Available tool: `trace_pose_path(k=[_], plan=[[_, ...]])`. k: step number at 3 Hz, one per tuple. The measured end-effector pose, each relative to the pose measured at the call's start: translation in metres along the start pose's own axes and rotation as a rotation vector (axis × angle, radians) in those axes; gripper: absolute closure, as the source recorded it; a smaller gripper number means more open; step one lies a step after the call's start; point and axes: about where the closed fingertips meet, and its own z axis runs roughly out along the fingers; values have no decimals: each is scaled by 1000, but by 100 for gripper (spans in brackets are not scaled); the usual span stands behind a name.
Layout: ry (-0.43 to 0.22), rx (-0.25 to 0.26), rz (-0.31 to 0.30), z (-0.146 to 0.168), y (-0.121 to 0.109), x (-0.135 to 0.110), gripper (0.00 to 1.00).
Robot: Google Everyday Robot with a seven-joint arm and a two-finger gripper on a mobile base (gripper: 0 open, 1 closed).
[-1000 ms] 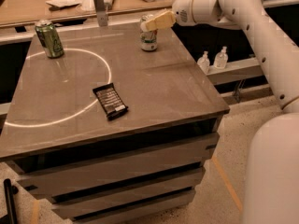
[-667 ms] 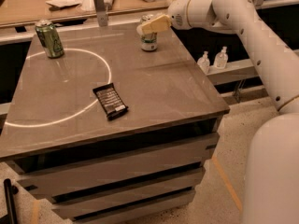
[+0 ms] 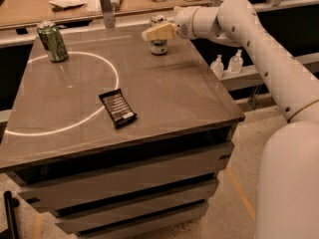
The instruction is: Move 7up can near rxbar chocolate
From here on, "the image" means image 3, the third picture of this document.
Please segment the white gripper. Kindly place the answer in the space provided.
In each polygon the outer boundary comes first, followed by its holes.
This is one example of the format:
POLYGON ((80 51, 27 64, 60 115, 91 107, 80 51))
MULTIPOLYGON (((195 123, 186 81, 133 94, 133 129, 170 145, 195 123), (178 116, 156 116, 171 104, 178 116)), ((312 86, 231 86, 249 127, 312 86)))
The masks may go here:
POLYGON ((195 7, 174 7, 173 23, 164 22, 155 24, 142 32, 145 41, 169 40, 175 37, 176 33, 185 39, 194 39, 193 16, 195 7))

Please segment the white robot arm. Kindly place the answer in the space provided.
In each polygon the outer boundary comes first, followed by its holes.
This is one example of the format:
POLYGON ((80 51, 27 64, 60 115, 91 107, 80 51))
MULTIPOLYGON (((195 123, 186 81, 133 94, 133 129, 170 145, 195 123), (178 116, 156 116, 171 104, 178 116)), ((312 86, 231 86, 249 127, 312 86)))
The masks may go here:
POLYGON ((265 144, 257 182, 255 239, 319 239, 319 80, 261 25, 248 0, 176 7, 146 41, 203 38, 243 48, 288 124, 265 144))

